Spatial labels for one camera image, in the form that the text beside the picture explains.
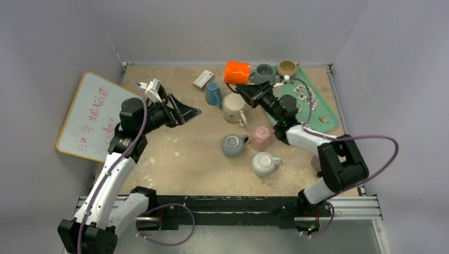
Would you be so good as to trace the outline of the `grey mug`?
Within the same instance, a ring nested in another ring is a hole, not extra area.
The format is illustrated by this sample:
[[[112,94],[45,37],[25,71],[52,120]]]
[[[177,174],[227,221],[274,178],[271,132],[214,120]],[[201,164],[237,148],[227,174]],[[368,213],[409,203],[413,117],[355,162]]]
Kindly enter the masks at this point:
[[[260,64],[250,70],[249,82],[253,85],[272,83],[275,79],[275,70],[269,64]]]

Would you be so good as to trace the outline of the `cream white mug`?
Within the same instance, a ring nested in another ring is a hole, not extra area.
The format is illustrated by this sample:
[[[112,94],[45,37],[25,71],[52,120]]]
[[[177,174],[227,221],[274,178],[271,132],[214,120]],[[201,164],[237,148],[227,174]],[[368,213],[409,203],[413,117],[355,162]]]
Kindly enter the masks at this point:
[[[227,123],[239,124],[242,128],[247,125],[244,113],[246,102],[235,93],[226,95],[222,101],[223,118]]]

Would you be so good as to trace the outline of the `orange mug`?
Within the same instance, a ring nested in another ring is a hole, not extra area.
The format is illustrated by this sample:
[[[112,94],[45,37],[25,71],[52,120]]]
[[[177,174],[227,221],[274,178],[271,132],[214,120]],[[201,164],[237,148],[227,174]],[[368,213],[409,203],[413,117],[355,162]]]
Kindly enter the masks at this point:
[[[228,61],[226,63],[223,81],[227,84],[246,85],[250,78],[250,64],[246,62]]]

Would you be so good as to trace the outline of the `blue mug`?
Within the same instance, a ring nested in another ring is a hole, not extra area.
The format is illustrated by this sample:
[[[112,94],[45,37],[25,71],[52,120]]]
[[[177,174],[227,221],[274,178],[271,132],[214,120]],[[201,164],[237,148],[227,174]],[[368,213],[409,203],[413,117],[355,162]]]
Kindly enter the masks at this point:
[[[222,95],[219,85],[216,82],[209,82],[205,89],[205,100],[209,105],[222,108]]]

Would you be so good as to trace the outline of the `tan brown round mug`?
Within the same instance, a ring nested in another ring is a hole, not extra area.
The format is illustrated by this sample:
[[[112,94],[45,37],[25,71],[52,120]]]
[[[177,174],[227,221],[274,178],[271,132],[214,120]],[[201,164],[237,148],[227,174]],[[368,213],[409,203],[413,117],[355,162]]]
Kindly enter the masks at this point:
[[[276,74],[279,76],[288,75],[290,77],[295,77],[298,71],[299,62],[291,60],[283,60],[276,67]]]

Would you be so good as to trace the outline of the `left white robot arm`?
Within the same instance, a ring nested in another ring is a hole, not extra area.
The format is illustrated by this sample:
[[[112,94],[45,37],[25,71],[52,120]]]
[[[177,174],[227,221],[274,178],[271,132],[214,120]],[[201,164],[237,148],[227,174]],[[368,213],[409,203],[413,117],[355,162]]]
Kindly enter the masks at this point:
[[[166,102],[151,105],[142,98],[130,98],[121,105],[120,122],[114,129],[102,177],[71,220],[61,220],[57,232],[68,253],[113,253],[118,237],[138,215],[163,216],[174,203],[160,205],[154,189],[135,187],[125,203],[114,202],[128,175],[143,153],[146,134],[165,125],[174,128],[201,114],[201,110],[179,102],[168,94]]]

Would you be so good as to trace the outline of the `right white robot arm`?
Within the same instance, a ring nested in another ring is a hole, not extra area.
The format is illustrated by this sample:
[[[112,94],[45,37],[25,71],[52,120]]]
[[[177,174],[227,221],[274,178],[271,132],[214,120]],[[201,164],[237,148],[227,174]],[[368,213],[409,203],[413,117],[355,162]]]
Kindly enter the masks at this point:
[[[291,95],[274,96],[273,85],[236,85],[236,92],[253,108],[260,106],[276,122],[274,134],[285,144],[297,146],[316,155],[321,178],[298,193],[297,208],[303,215],[317,210],[318,204],[353,188],[369,176],[368,167],[350,135],[326,136],[300,123],[297,100]]]

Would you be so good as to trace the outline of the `pink faceted mug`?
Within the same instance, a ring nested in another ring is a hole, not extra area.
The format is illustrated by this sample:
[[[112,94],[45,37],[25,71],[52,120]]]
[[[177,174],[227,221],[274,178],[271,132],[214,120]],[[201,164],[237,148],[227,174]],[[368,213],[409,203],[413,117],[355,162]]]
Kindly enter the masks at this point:
[[[272,144],[274,130],[261,126],[253,132],[250,146],[257,152],[263,152]]]

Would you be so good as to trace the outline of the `blue-grey round mug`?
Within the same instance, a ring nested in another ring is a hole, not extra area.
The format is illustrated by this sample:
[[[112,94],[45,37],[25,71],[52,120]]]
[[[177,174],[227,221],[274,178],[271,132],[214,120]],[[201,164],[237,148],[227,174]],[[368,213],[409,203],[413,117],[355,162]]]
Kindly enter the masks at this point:
[[[228,134],[221,141],[221,150],[227,158],[237,158],[244,150],[248,135]]]

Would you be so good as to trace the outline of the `pale speckled mug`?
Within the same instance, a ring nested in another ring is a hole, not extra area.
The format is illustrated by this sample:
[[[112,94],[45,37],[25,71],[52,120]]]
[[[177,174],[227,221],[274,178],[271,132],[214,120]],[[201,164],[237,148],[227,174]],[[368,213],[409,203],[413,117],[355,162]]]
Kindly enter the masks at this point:
[[[282,158],[268,152],[259,152],[252,159],[252,169],[257,176],[266,177],[271,175],[282,161]]]

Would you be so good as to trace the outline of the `white red small box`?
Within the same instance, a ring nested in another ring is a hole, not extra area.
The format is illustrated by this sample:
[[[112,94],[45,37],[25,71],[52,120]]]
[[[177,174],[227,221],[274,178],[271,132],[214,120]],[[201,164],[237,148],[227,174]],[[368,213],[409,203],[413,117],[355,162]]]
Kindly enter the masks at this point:
[[[193,82],[193,87],[198,90],[203,90],[206,85],[214,79],[214,73],[204,70]]]

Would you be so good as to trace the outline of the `green floral tray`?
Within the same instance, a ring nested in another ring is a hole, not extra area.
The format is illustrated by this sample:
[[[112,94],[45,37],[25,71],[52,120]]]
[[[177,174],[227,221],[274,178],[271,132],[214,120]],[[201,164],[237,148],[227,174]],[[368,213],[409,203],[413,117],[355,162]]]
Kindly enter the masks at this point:
[[[297,120],[300,123],[307,121],[312,130],[325,133],[339,126],[339,118],[302,68],[298,68],[295,80],[273,88],[273,94],[276,98],[293,96],[298,110]]]

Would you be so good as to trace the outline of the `whiteboard with red writing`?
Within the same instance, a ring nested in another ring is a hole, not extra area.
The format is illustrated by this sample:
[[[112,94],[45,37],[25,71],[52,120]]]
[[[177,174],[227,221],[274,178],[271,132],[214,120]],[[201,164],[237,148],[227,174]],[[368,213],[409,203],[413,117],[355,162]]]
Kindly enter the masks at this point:
[[[56,143],[59,152],[103,162],[114,128],[120,122],[121,104],[132,92],[93,72],[84,73]]]

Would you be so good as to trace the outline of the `black base frame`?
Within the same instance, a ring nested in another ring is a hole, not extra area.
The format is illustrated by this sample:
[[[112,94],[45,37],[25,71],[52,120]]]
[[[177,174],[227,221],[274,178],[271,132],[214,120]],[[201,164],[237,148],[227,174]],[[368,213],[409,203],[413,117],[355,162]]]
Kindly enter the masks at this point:
[[[376,197],[335,197],[313,207],[300,207],[296,196],[157,195],[137,188],[113,200],[104,230],[119,231],[135,221],[161,222],[162,230],[180,225],[276,226],[307,231],[326,220],[381,219]]]

